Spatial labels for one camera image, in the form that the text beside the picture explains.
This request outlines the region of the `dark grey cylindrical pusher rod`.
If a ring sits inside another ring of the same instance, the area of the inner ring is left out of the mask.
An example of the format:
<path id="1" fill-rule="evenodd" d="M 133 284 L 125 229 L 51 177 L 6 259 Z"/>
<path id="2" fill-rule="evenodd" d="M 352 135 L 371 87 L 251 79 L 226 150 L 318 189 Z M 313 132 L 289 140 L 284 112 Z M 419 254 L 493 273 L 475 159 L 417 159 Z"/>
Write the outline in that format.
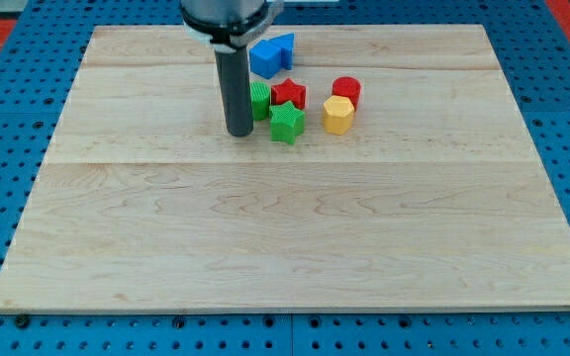
<path id="1" fill-rule="evenodd" d="M 247 136 L 253 131 L 247 49 L 215 52 L 215 59 L 227 131 L 232 136 Z"/>

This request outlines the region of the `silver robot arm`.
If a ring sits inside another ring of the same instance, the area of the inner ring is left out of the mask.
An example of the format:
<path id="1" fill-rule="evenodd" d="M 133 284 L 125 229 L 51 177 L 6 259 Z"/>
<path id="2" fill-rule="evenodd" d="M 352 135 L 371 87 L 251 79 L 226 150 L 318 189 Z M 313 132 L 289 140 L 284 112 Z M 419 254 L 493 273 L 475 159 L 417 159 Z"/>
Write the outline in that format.
<path id="1" fill-rule="evenodd" d="M 282 1 L 181 0 L 185 31 L 215 54 L 226 128 L 233 136 L 253 131 L 247 46 L 283 11 Z"/>

